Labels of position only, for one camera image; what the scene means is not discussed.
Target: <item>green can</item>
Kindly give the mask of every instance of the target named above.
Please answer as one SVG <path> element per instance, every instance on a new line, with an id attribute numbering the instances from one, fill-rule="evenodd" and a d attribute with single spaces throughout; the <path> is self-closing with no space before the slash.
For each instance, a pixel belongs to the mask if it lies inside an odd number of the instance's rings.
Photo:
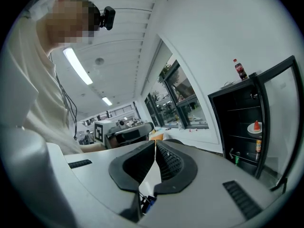
<path id="1" fill-rule="evenodd" d="M 238 165 L 238 160 L 239 160 L 239 157 L 238 157 L 238 156 L 236 156 L 235 158 L 236 158 L 236 165 Z"/>

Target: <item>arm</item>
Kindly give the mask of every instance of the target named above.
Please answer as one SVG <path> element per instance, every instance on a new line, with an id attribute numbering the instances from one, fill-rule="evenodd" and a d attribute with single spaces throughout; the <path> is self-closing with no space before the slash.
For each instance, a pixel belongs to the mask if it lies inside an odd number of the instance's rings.
<path id="1" fill-rule="evenodd" d="M 88 145 L 81 145 L 80 148 L 83 151 L 83 153 L 106 150 L 106 148 L 101 143 L 98 142 Z"/>

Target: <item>railing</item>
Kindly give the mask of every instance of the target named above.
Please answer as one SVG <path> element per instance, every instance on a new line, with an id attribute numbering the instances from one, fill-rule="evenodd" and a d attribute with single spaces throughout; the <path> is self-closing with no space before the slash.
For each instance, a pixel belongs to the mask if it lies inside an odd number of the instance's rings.
<path id="1" fill-rule="evenodd" d="M 88 119 L 88 120 L 84 121 L 84 125 L 85 126 L 89 126 L 89 125 L 91 125 L 95 121 L 101 121 L 101 120 L 109 119 L 111 117 L 115 117 L 115 116 L 121 115 L 121 114 L 123 114 L 125 112 L 128 112 L 128 111 L 131 111 L 131 110 L 132 110 L 131 105 L 127 105 L 125 107 L 116 109 L 114 111 L 106 111 L 106 113 L 104 113 L 102 115 L 98 115 L 96 117 L 93 117 L 91 119 Z"/>
<path id="2" fill-rule="evenodd" d="M 122 107 L 122 108 L 119 108 L 117 110 L 114 110 L 114 111 L 110 111 L 109 112 L 109 117 L 113 117 L 113 116 L 117 116 L 117 115 L 120 115 L 122 113 L 125 113 L 125 112 L 128 112 L 132 110 L 132 107 L 131 105 L 127 105 L 125 107 Z"/>

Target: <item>smoke detector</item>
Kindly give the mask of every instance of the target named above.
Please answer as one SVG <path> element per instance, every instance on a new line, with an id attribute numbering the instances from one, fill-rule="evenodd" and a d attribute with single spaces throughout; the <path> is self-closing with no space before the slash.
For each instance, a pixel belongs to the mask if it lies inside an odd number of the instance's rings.
<path id="1" fill-rule="evenodd" d="M 104 61 L 104 59 L 101 58 L 101 57 L 98 57 L 98 58 L 96 58 L 96 60 L 95 60 L 95 64 L 98 65 L 98 66 L 100 66 L 100 65 L 102 65 L 102 64 L 104 64 L 104 63 L 105 63 L 105 61 Z"/>

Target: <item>ceiling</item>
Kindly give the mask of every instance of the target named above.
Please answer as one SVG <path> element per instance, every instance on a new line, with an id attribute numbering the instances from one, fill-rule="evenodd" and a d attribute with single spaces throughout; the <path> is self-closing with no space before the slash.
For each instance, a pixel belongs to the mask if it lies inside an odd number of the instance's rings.
<path id="1" fill-rule="evenodd" d="M 31 9 L 37 19 L 52 6 L 54 0 L 40 0 Z M 78 108 L 78 120 L 98 114 L 136 99 L 138 74 L 143 42 L 156 0 L 91 0 L 100 10 L 115 9 L 113 29 L 101 28 L 93 40 L 72 44 L 79 61 L 93 81 L 86 85 L 63 54 L 63 49 L 52 52 L 62 86 Z M 95 60 L 103 58 L 97 65 Z M 107 97 L 113 105 L 102 100 Z"/>

